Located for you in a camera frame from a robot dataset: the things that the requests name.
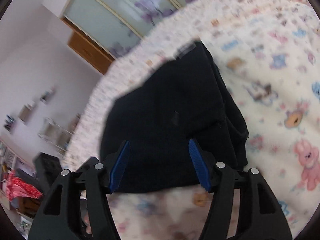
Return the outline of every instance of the black cloth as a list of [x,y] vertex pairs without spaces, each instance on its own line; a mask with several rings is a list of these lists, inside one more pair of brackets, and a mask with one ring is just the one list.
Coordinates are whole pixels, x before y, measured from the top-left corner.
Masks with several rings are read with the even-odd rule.
[[188,140],[232,168],[247,165],[248,130],[212,56],[201,42],[163,64],[139,88],[116,100],[103,133],[100,159],[131,143],[118,192],[144,193],[198,184]]

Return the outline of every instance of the floral bedsheet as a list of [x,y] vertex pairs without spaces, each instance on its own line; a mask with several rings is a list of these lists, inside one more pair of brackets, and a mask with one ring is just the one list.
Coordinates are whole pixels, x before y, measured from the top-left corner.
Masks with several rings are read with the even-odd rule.
[[[65,166],[99,156],[114,100],[192,39],[212,53],[246,119],[247,169],[263,174],[297,236],[320,202],[320,22],[307,0],[196,0],[158,24],[94,89]],[[196,239],[211,199],[200,186],[109,198],[122,239]],[[230,235],[235,226],[233,215]]]

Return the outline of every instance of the shelving unit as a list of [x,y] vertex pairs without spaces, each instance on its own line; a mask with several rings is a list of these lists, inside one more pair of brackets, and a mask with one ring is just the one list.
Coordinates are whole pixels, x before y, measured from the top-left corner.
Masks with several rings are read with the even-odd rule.
[[65,155],[73,133],[58,125],[51,118],[45,118],[44,125],[38,133],[38,136],[46,142],[54,145],[60,154]]

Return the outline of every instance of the bed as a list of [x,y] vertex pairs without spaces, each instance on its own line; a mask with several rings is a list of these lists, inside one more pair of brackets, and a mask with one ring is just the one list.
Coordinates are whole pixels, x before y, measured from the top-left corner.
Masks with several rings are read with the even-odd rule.
[[[308,0],[196,0],[159,23],[94,89],[65,168],[98,157],[114,100],[194,39],[212,54],[245,117],[246,169],[263,174],[296,237],[320,202],[320,21]],[[196,239],[211,199],[193,186],[109,201],[122,239]]]

